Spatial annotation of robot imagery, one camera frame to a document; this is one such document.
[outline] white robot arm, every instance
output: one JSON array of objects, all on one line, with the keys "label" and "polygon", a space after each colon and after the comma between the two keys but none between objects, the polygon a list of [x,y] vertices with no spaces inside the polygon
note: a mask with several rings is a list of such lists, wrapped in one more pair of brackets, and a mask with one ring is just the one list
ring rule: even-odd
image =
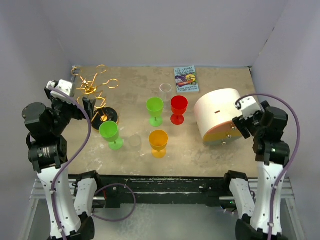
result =
[{"label": "white robot arm", "polygon": [[236,224],[237,240],[267,239],[272,227],[272,239],[287,240],[282,235],[280,221],[281,190],[284,176],[277,186],[271,209],[272,190],[276,179],[289,161],[289,146],[281,141],[288,115],[281,109],[270,107],[265,101],[260,108],[253,97],[241,100],[242,116],[232,121],[244,138],[254,137],[253,150],[256,153],[258,187],[254,202],[246,174],[229,171],[225,181],[234,196],[239,220]]},{"label": "white robot arm", "polygon": [[[29,148],[28,158],[41,180],[49,209],[51,221],[49,239],[59,240],[64,237],[68,240],[91,240],[95,236],[91,217],[92,203],[94,194],[101,185],[100,178],[95,171],[80,174],[80,179],[77,181],[77,195],[73,202],[68,168],[64,169],[68,162],[67,141],[62,136],[71,119],[82,120],[85,116],[66,97],[51,91],[49,87],[56,88],[68,96],[73,95],[71,82],[50,81],[44,90],[51,100],[51,108],[40,102],[34,102],[22,111],[24,124],[29,130],[26,138]],[[96,101],[88,98],[83,98],[82,101],[87,115],[92,119]],[[64,170],[56,180],[53,191],[54,178],[61,169]]]}]

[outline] book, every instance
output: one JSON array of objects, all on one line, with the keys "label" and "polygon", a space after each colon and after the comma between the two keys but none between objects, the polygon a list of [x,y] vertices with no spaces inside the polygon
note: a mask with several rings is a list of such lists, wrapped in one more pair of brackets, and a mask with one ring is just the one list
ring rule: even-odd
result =
[{"label": "book", "polygon": [[174,77],[177,93],[199,92],[195,66],[175,67]]}]

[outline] white round box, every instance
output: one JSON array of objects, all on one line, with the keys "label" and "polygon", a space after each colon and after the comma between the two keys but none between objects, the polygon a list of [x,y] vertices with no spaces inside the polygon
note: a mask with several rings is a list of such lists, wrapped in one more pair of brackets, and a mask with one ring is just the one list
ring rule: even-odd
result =
[{"label": "white round box", "polygon": [[205,145],[219,145],[242,137],[232,119],[242,115],[235,102],[240,98],[232,88],[209,92],[194,106],[194,114]]}]

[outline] wooden tabletop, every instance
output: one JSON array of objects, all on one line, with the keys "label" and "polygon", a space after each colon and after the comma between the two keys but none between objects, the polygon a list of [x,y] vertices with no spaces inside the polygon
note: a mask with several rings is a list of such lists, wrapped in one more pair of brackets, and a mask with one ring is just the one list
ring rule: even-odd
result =
[{"label": "wooden tabletop", "polygon": [[[95,67],[83,67],[81,75],[91,81]],[[109,89],[102,86],[106,96],[106,106],[119,114],[120,137],[124,139],[120,150],[111,150],[99,132],[92,129],[90,140],[84,150],[69,166],[70,174],[80,174],[97,170],[101,175],[147,175],[223,177],[228,170],[245,172],[248,177],[257,177],[253,139],[241,138],[225,146],[204,146],[193,112],[197,100],[203,95],[225,88],[238,90],[240,95],[254,93],[255,88],[248,68],[197,67],[199,92],[184,93],[189,105],[182,125],[170,121],[170,109],[163,111],[163,124],[153,127],[149,124],[146,101],[158,96],[163,83],[172,86],[177,94],[173,67],[109,67],[107,72],[97,76],[97,85],[109,79],[118,79],[119,87]],[[79,76],[76,85],[81,84]],[[76,90],[76,97],[81,92]],[[169,140],[164,158],[154,158],[151,154],[149,134],[161,129],[168,133]],[[72,120],[63,136],[68,144],[70,158],[83,143],[87,135],[85,120]],[[128,138],[138,134],[142,139],[140,152],[133,151]]]}]

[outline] green cup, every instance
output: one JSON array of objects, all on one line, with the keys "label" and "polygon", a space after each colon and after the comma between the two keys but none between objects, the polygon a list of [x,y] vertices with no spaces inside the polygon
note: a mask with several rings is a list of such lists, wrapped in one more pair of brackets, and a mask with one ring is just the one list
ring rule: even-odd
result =
[{"label": "green cup", "polygon": [[118,125],[114,121],[105,121],[99,127],[99,133],[107,142],[112,150],[120,149],[124,141],[119,137]]},{"label": "green cup", "polygon": [[161,114],[164,110],[164,101],[160,97],[151,97],[146,101],[146,108],[150,114],[149,123],[153,127],[159,127],[163,119]]}]

